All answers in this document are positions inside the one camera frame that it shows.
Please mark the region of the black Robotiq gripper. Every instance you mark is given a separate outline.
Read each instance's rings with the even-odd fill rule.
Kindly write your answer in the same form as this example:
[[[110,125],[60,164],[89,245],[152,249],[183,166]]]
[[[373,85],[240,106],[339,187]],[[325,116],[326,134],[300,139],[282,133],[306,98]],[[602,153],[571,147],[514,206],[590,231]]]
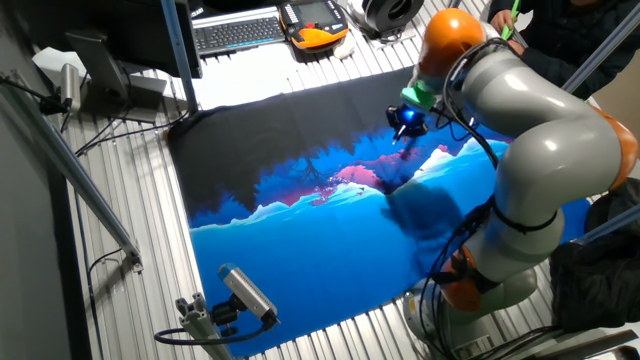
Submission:
[[[406,105],[389,106],[385,115],[396,136],[413,136],[418,138],[428,133],[426,114],[411,109]]]

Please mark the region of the person right hand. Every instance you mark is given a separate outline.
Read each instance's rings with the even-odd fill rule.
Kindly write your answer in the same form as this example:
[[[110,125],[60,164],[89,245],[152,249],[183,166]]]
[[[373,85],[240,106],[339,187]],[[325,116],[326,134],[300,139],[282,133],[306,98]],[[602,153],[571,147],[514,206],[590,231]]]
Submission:
[[[491,19],[490,24],[499,32],[502,33],[505,28],[512,30],[516,17],[512,14],[510,9],[498,11]]]

